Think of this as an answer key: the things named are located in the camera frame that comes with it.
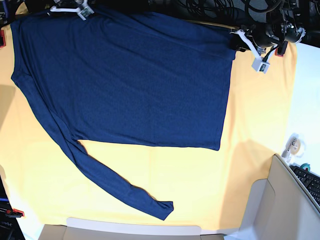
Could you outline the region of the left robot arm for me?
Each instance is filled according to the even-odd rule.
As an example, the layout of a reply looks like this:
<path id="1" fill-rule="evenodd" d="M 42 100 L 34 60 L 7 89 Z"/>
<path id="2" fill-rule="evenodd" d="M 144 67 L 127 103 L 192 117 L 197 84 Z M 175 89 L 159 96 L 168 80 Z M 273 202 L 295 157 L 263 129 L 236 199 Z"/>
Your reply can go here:
<path id="1" fill-rule="evenodd" d="M 231 31 L 231 49 L 257 51 L 259 56 L 269 47 L 284 52 L 288 43 L 298 43 L 305 36 L 310 18 L 308 0 L 267 0 L 265 9 L 252 6 L 249 0 L 243 3 L 250 23 Z"/>

